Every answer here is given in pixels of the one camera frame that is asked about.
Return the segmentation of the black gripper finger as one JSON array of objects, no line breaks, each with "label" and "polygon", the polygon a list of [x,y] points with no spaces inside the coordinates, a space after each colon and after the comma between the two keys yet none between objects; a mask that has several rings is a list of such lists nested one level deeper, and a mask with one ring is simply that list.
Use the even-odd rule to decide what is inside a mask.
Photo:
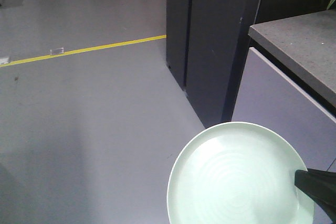
[{"label": "black gripper finger", "polygon": [[295,186],[335,221],[335,172],[308,168],[295,171]]}]

